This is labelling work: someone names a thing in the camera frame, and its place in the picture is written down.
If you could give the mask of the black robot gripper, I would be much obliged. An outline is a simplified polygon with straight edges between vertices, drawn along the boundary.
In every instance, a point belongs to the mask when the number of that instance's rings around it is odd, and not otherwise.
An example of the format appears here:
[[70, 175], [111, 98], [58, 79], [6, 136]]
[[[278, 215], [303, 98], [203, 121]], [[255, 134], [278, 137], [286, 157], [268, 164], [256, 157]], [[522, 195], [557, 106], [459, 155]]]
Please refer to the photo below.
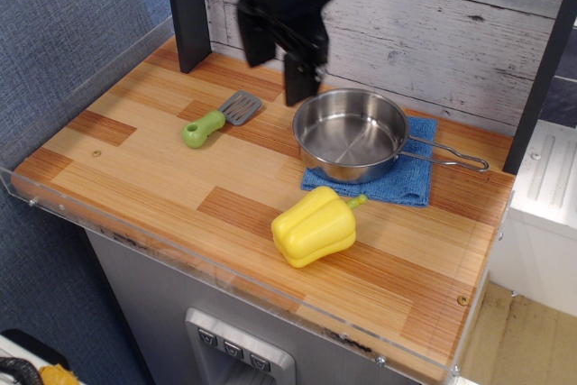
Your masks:
[[329, 38], [322, 11], [331, 0], [238, 0], [237, 22], [245, 58], [257, 67], [284, 55], [285, 102], [317, 94], [325, 77]]

